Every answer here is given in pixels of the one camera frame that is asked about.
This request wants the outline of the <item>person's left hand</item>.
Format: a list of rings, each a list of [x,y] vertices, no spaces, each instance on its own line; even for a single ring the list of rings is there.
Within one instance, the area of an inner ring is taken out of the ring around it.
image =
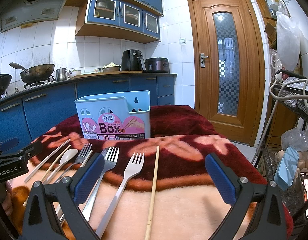
[[[5,186],[6,186],[6,197],[2,203],[2,207],[6,215],[9,217],[11,216],[13,211],[12,201],[11,201],[12,187],[8,181],[6,182]]]

